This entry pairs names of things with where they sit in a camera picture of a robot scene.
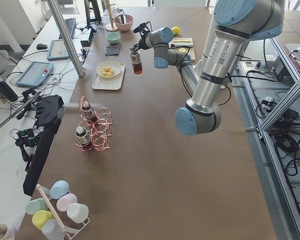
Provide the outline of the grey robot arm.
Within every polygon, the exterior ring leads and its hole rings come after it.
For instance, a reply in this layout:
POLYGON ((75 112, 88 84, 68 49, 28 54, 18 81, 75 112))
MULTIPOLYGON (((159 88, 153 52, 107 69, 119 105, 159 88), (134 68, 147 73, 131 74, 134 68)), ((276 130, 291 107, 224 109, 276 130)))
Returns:
POLYGON ((140 40, 131 52, 154 50, 154 66, 175 66, 190 94, 185 106, 175 113, 178 131, 186 136, 209 133, 221 123, 215 99, 244 42, 265 40, 281 34, 284 25, 283 0, 219 0, 210 22, 202 59, 192 65, 186 53, 169 47, 173 31, 162 27, 151 31, 141 23, 134 32, 140 40))

